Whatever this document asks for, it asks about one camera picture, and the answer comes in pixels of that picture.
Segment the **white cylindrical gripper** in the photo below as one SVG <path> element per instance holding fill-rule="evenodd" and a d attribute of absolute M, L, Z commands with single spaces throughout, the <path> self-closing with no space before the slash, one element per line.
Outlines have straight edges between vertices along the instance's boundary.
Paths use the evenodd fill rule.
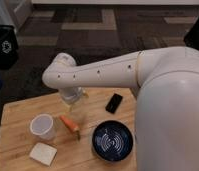
<path fill-rule="evenodd" d="M 83 89 L 81 87 L 73 87 L 73 88 L 64 88 L 59 90 L 61 98 L 69 104 L 69 112 L 71 112 L 74 109 L 76 101 L 80 99 L 80 97 L 83 95 L 85 98 L 89 98 L 89 95 L 87 92 L 83 92 Z"/>

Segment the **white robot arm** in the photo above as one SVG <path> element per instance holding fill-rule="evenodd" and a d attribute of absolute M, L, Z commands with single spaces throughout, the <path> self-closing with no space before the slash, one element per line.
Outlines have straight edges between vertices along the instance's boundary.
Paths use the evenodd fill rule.
<path fill-rule="evenodd" d="M 148 49 L 85 65 L 60 53 L 42 80 L 68 103 L 84 87 L 130 88 L 137 171 L 199 171 L 199 50 Z"/>

